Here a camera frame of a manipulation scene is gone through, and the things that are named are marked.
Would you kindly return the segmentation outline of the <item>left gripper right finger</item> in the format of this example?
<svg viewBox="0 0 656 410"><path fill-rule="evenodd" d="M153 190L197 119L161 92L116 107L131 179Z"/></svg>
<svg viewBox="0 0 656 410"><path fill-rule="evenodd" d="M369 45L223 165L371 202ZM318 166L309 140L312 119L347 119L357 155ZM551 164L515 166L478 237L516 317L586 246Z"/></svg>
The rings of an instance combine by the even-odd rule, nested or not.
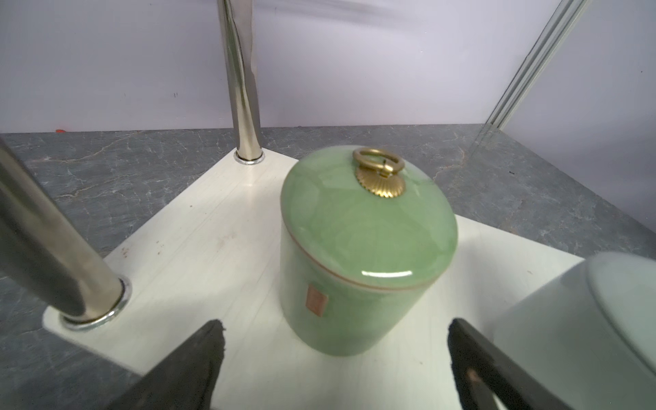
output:
<svg viewBox="0 0 656 410"><path fill-rule="evenodd" d="M466 320L449 325L448 348L463 409L567 409Z"/></svg>

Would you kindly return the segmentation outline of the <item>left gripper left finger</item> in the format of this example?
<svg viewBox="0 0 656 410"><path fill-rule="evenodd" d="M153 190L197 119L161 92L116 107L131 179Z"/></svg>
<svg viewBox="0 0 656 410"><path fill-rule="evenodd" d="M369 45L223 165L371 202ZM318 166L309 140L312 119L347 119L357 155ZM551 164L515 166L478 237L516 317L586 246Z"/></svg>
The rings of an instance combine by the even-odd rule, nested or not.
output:
<svg viewBox="0 0 656 410"><path fill-rule="evenodd" d="M225 358L225 328L213 319L151 369L109 409L209 409Z"/></svg>

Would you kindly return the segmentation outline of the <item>grey canister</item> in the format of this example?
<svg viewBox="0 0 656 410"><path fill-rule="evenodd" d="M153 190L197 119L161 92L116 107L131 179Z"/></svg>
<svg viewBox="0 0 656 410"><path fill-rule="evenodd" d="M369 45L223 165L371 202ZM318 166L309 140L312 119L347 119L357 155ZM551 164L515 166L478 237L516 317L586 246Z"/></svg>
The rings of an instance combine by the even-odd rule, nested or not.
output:
<svg viewBox="0 0 656 410"><path fill-rule="evenodd" d="M493 341L573 409L653 409L655 262L592 256L509 309Z"/></svg>

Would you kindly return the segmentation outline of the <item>small green canister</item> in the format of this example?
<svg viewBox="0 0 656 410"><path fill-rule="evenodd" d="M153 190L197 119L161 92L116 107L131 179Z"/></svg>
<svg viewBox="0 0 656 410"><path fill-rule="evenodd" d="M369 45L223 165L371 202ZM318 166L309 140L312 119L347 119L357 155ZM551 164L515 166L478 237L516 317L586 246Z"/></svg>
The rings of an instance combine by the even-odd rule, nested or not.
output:
<svg viewBox="0 0 656 410"><path fill-rule="evenodd" d="M378 343L451 264L454 212L435 182L387 150L329 147L287 174L280 196L280 302L319 352Z"/></svg>

